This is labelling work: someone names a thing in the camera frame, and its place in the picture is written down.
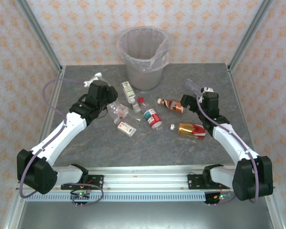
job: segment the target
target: gray trash can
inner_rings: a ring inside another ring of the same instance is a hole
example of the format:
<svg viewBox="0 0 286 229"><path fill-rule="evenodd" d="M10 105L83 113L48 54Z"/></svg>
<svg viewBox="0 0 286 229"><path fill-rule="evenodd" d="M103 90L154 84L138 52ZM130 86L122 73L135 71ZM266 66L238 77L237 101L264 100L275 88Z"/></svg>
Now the gray trash can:
<svg viewBox="0 0 286 229"><path fill-rule="evenodd" d="M134 88L148 91L160 83L163 68L168 64L169 39L164 31L131 28L120 35L116 47Z"/></svg>

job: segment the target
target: white bottle cap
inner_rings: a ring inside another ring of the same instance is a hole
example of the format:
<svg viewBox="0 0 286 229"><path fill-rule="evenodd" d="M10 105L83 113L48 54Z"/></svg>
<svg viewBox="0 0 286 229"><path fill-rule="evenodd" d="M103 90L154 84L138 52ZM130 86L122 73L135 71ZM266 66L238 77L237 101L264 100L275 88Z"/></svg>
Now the white bottle cap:
<svg viewBox="0 0 286 229"><path fill-rule="evenodd" d="M133 104L135 102L135 98L127 98L127 101L130 103L130 104Z"/></svg>
<svg viewBox="0 0 286 229"><path fill-rule="evenodd" d="M102 73L96 73L94 74L95 77L102 77Z"/></svg>
<svg viewBox="0 0 286 229"><path fill-rule="evenodd" d="M133 106L133 111L134 111L135 113L139 113L139 112L141 111L140 106L139 106L139 105Z"/></svg>

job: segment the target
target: gray stone tabletop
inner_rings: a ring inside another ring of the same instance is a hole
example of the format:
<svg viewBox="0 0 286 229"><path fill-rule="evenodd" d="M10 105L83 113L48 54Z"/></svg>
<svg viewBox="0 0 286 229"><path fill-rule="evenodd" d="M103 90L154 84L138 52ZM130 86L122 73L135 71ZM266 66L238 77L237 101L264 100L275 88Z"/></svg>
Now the gray stone tabletop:
<svg viewBox="0 0 286 229"><path fill-rule="evenodd" d="M67 66L64 77L86 81L97 72L102 72L116 88L119 101L129 107L120 85L127 81L124 65ZM160 131L153 131L144 122L142 128L130 138L118 131L107 115L94 120L79 133L64 149L55 165L76 163L84 167L122 167L232 163L224 148L208 133L204 140L196 140L170 130L171 124L180 122L201 124L197 115L189 110L179 114L157 104L158 98L180 100L183 94L189 94L183 88L187 78L201 86L212 87L219 93L220 114L231 122L238 135L252 147L225 64L169 64L164 68L163 78L156 88L148 92L134 89L138 97L143 97L162 119ZM63 82L57 108L67 114L72 104L87 92L87 88ZM55 114L51 130L61 121L61 116Z"/></svg>

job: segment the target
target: patterned wallpaper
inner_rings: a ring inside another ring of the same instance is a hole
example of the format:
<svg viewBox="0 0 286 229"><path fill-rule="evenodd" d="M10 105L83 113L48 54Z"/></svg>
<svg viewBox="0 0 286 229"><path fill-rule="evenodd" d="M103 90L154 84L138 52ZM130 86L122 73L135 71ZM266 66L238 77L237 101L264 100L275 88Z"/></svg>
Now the patterned wallpaper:
<svg viewBox="0 0 286 229"><path fill-rule="evenodd" d="M126 28L171 36L171 63L230 63L262 0L28 0L62 65L119 64Z"/></svg>
<svg viewBox="0 0 286 229"><path fill-rule="evenodd" d="M255 149L273 162L286 215L286 0L275 0L235 70Z"/></svg>
<svg viewBox="0 0 286 229"><path fill-rule="evenodd" d="M56 74L16 1L0 0L0 229L16 184L16 155L39 139L42 87Z"/></svg>

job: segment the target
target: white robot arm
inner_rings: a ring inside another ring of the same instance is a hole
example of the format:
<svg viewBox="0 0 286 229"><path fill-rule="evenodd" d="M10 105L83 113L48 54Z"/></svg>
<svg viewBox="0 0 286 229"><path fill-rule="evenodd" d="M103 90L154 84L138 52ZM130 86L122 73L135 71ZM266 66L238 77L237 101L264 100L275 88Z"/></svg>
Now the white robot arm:
<svg viewBox="0 0 286 229"><path fill-rule="evenodd" d="M57 157L70 141L84 130L118 94L114 87L98 79L87 84L88 93L72 105L66 119L31 151L21 150L17 155L17 178L36 191L46 194L55 185L86 183L88 172L72 164L53 167Z"/></svg>
<svg viewBox="0 0 286 229"><path fill-rule="evenodd" d="M272 163L267 156L260 156L236 134L230 122L219 114L218 94L212 89L203 88L200 99L183 95L181 105L190 106L197 113L204 128L227 151L236 165L236 169L226 169L222 165L204 168L203 179L210 187L222 184L232 187L240 200L252 199L273 193Z"/></svg>

